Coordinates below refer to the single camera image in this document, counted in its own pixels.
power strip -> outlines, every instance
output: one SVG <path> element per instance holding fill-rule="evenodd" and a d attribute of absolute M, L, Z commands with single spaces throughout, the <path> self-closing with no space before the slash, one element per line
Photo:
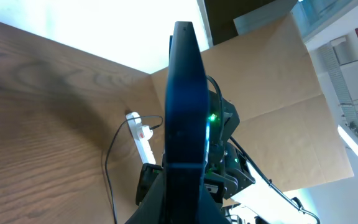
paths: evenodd
<path fill-rule="evenodd" d="M 138 117 L 139 113 L 137 112 L 132 112 L 126 115 L 127 119 Z M 153 130 L 150 130 L 148 126 L 144 126 L 141 118 L 128 121 L 128 125 L 140 158 L 142 159 L 142 163 L 155 164 L 155 158 L 149 144 L 149 139 L 153 135 Z"/>

brown cardboard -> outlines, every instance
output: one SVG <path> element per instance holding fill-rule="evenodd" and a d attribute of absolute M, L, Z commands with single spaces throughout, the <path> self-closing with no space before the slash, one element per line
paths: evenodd
<path fill-rule="evenodd" d="M 353 176 L 307 49 L 291 15 L 201 53 L 237 108 L 234 133 L 282 190 Z M 165 105 L 167 69 L 152 75 Z"/>

white floor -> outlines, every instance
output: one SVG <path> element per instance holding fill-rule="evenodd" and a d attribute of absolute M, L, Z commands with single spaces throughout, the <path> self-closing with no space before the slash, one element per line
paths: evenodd
<path fill-rule="evenodd" d="M 176 21 L 208 49 L 195 0 L 0 0 L 0 22 L 146 73 L 168 65 Z"/>

wood grain surface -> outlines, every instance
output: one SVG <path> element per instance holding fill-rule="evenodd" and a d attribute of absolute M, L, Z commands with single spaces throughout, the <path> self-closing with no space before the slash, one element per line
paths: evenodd
<path fill-rule="evenodd" d="M 149 75 L 0 23 L 0 224 L 113 223 L 101 162 L 128 111 L 162 114 Z M 163 128 L 151 145 L 161 161 Z M 125 126 L 109 161 L 119 223 L 141 166 Z"/>

green light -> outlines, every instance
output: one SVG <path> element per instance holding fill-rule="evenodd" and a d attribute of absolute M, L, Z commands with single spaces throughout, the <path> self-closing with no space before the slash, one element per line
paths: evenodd
<path fill-rule="evenodd" d="M 216 116 L 215 114 L 212 114 L 208 119 L 209 119 L 210 121 L 215 121 L 217 117 L 218 117 L 218 116 Z"/>

